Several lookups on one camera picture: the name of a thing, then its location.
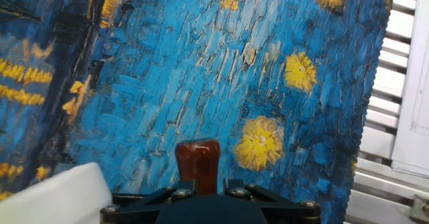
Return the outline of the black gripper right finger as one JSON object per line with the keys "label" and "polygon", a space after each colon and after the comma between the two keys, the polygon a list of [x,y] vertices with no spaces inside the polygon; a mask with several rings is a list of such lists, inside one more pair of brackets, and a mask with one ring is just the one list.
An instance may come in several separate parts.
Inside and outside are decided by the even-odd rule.
{"label": "black gripper right finger", "polygon": [[256,206],[268,223],[321,223],[320,203],[290,201],[255,184],[245,185],[241,179],[224,179],[223,194]]}

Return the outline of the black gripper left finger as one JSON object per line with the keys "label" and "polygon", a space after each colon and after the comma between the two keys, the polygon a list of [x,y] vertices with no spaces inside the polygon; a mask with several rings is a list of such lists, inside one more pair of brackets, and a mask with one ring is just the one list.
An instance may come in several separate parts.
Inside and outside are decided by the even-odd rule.
{"label": "black gripper left finger", "polygon": [[179,181],[151,194],[113,194],[100,210],[100,223],[155,223],[164,207],[196,196],[196,181]]}

